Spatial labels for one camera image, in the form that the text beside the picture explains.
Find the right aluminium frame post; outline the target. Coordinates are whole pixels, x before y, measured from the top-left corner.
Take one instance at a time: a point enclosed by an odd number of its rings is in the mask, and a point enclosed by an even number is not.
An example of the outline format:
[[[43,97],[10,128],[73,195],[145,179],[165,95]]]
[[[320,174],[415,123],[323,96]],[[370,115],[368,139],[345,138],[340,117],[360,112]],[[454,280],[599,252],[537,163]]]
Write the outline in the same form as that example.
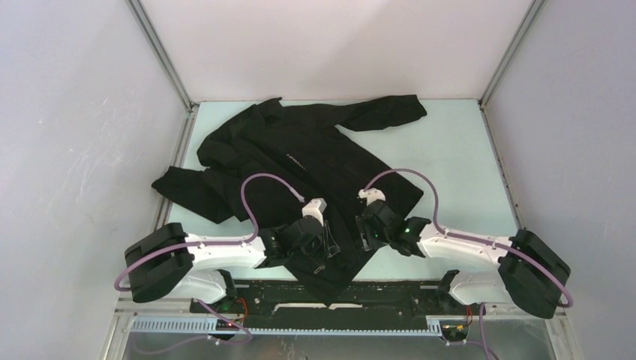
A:
[[[515,30],[512,39],[506,47],[502,58],[500,59],[485,90],[483,91],[482,96],[478,99],[478,105],[481,113],[481,118],[484,123],[484,128],[486,130],[490,147],[496,161],[500,180],[502,182],[506,199],[508,201],[508,206],[511,211],[511,216],[513,217],[514,224],[517,228],[521,228],[523,224],[518,211],[518,203],[515,201],[514,191],[510,187],[509,174],[507,173],[506,165],[503,161],[501,151],[499,150],[497,144],[497,138],[489,119],[489,108],[491,107],[492,100],[494,99],[494,96],[497,93],[497,90],[499,89],[504,76],[507,74],[509,68],[513,64],[516,55],[521,50],[524,41],[530,33],[531,28],[536,23],[536,20],[540,16],[540,13],[542,12],[543,7],[546,5],[546,3],[547,1],[545,0],[533,0],[530,2],[530,5],[523,15],[519,26]]]

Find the black jacket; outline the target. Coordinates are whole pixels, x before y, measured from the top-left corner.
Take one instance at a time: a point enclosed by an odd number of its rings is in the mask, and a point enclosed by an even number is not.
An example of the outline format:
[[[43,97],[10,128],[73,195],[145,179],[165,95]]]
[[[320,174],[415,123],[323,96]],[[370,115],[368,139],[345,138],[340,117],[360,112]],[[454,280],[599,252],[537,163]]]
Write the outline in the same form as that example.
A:
[[[344,134],[381,131],[426,116],[414,95],[348,105],[284,106],[273,98],[255,104],[211,132],[197,150],[200,169],[170,167],[152,187],[163,197],[220,224],[254,214],[260,227],[289,224],[298,196],[327,202],[325,219],[340,253],[325,265],[294,256],[286,269],[319,302],[331,304],[373,256],[363,251],[356,216],[358,192],[373,183],[388,206],[407,216],[423,192]]]

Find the aluminium frame post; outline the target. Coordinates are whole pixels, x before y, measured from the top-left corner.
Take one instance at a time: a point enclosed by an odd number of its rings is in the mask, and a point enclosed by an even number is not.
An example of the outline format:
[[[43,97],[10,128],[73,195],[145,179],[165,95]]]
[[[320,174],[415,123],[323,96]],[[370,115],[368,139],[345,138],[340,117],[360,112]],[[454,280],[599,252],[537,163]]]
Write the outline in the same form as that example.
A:
[[[530,33],[531,28],[536,23],[536,20],[540,16],[540,13],[542,12],[543,7],[546,5],[546,3],[547,1],[545,0],[533,0],[530,2],[530,5],[523,15],[519,26],[515,30],[512,39],[506,47],[502,58],[500,59],[485,90],[483,91],[482,96],[478,99],[478,105],[481,113],[481,118],[484,123],[484,128],[486,130],[490,147],[496,161],[500,180],[502,182],[506,199],[508,201],[508,206],[511,211],[511,216],[513,217],[514,224],[517,228],[521,228],[523,224],[518,211],[518,203],[515,201],[514,191],[510,187],[509,174],[507,173],[506,165],[503,161],[501,151],[499,150],[497,144],[497,138],[489,119],[489,108],[491,107],[492,100],[494,99],[494,96],[497,93],[497,90],[499,89],[504,76],[507,74],[509,68],[513,64],[516,55],[521,50],[524,41]]]
[[[180,130],[178,132],[178,139],[175,145],[170,166],[181,167],[185,161],[185,155],[188,149],[188,145],[191,139],[192,130],[194,129],[194,122],[196,118],[199,105],[195,103],[191,96],[188,94],[187,89],[173,64],[170,55],[167,52],[166,47],[161,41],[152,20],[146,10],[143,1],[140,0],[127,0],[127,6],[129,7],[133,17],[135,18],[141,32],[147,40],[151,51],[154,53],[155,58],[164,74],[166,75],[172,90],[175,92],[179,103],[184,109],[184,118],[181,121]]]

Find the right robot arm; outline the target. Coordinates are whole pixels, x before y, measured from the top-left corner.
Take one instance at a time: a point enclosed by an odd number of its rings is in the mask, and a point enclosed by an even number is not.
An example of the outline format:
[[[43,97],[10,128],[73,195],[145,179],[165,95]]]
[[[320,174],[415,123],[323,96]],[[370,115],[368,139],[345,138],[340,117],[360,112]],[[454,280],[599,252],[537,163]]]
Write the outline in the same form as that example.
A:
[[[436,293],[437,306],[447,314],[464,305],[513,304],[550,319],[562,306],[560,288],[571,269],[534,232],[520,229],[509,237],[459,232],[428,218],[401,217],[383,200],[369,203],[356,223],[368,250],[389,246],[405,257],[459,262]]]

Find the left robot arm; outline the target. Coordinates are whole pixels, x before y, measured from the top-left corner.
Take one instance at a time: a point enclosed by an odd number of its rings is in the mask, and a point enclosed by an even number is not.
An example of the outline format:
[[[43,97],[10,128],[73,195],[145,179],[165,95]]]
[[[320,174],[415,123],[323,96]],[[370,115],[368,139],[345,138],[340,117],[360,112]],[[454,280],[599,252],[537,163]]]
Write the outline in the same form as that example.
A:
[[[284,266],[296,256],[322,267],[339,250],[327,222],[312,216],[260,229],[255,238],[194,235],[168,223],[124,252],[127,291],[136,303],[196,299],[224,313],[237,302],[230,268]]]

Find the left aluminium frame post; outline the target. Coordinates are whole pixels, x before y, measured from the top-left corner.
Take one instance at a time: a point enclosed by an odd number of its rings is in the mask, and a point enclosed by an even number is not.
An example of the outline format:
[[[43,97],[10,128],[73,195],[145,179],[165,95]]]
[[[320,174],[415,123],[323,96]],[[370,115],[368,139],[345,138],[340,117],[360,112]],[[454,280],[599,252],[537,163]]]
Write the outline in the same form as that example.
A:
[[[166,75],[172,90],[175,92],[179,103],[184,109],[184,118],[181,121],[180,130],[178,132],[178,139],[175,145],[170,166],[181,167],[185,161],[185,155],[188,149],[188,145],[191,139],[192,130],[194,129],[194,122],[196,118],[199,105],[195,103],[191,96],[188,94],[187,89],[173,64],[170,55],[167,52],[166,47],[161,41],[152,20],[146,10],[143,1],[140,0],[127,0],[127,6],[129,7],[133,17],[135,18],[141,32],[147,40],[151,51],[154,53],[155,58],[164,74]]]

